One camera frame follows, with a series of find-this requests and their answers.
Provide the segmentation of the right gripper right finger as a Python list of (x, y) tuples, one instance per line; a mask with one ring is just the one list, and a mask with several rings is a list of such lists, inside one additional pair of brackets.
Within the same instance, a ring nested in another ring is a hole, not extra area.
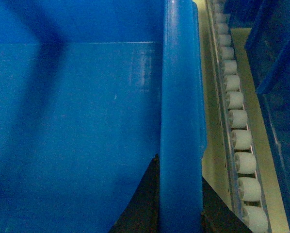
[(227, 207), (203, 178), (203, 211), (201, 226), (204, 233), (249, 233), (251, 230)]

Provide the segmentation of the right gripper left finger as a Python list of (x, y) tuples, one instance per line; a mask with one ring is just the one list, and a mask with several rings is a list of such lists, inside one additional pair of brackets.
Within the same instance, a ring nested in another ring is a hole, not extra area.
[(160, 161), (156, 154), (111, 233), (158, 233), (160, 209)]

